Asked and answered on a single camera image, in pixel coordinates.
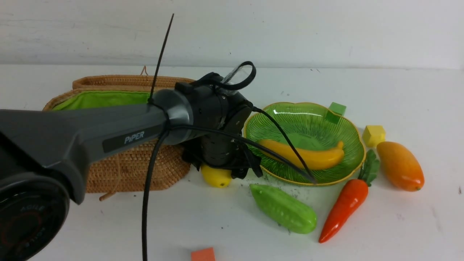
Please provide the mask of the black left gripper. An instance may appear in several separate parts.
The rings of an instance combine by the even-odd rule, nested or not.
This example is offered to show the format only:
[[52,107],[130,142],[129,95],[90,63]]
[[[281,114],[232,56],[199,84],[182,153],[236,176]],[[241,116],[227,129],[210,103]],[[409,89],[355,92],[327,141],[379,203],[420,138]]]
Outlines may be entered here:
[[231,170],[234,179],[244,179],[248,170],[262,177],[261,160],[237,139],[242,136],[253,104],[238,91],[226,90],[217,83],[233,84],[229,77],[224,78],[214,72],[197,81],[175,84],[175,90],[191,102],[193,125],[218,130],[217,133],[191,130],[190,139],[181,144],[184,148],[182,160],[197,170],[201,165]]

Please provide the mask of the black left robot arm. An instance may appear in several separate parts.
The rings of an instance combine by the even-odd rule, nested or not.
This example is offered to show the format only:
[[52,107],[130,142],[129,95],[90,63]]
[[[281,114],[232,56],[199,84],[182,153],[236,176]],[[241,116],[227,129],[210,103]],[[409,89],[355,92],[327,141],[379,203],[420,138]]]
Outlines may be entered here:
[[140,104],[66,111],[1,110],[1,260],[26,261],[56,236],[70,201],[81,204],[91,164],[145,142],[187,145],[194,159],[239,170],[232,140],[252,104],[241,82],[209,73]]

